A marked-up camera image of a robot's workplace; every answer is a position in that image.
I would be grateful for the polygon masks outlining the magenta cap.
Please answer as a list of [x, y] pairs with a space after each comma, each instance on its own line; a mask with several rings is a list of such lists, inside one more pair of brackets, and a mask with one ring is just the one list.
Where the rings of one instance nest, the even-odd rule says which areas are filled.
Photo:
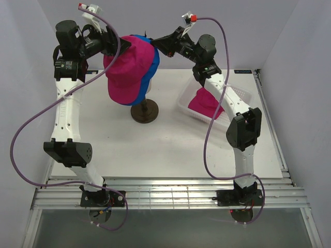
[[199, 114], [212, 118], [219, 102], [205, 88], [197, 90], [196, 95], [188, 104], [188, 108]]
[[141, 79], [152, 64], [154, 49], [134, 35], [122, 38], [130, 41], [131, 47], [116, 59], [106, 77], [110, 98], [118, 104], [128, 105], [138, 96]]

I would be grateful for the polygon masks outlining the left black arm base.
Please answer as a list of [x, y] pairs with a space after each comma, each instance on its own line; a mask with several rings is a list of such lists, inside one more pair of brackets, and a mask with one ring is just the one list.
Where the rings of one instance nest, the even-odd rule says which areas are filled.
[[126, 192], [120, 194], [112, 191], [82, 192], [80, 207], [124, 207]]

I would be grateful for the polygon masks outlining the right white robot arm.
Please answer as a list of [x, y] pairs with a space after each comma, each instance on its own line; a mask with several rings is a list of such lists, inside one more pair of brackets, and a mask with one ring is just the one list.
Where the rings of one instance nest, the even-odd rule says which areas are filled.
[[183, 27], [172, 34], [152, 39], [151, 44], [161, 53], [173, 57], [175, 53], [195, 63], [193, 76], [215, 99], [228, 115], [230, 125], [225, 133], [235, 156], [234, 189], [224, 194], [239, 205], [246, 205], [258, 193], [257, 179], [254, 176], [253, 154], [261, 133], [262, 112], [251, 108], [227, 84], [228, 76], [223, 75], [214, 61], [217, 52], [215, 38], [202, 35], [193, 42]]

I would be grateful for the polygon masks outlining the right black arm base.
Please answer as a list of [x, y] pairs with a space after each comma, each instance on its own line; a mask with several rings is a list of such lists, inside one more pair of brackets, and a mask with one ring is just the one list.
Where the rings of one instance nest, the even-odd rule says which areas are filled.
[[212, 200], [217, 202], [219, 207], [222, 206], [261, 206], [263, 202], [263, 193], [256, 190], [253, 193], [241, 194], [236, 190], [218, 190]]

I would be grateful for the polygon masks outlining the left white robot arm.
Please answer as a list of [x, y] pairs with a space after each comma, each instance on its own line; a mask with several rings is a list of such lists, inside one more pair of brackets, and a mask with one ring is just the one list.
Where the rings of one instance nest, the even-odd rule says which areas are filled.
[[79, 115], [87, 60], [102, 53], [115, 55], [116, 50], [126, 51], [131, 43], [118, 39], [109, 29], [90, 21], [79, 28], [73, 20], [59, 22], [56, 27], [59, 45], [54, 49], [54, 78], [57, 100], [56, 117], [51, 140], [43, 144], [44, 151], [57, 163], [73, 171], [84, 182], [80, 186], [85, 197], [97, 206], [109, 203], [110, 194], [104, 189], [104, 178], [90, 164], [92, 146], [81, 142]]

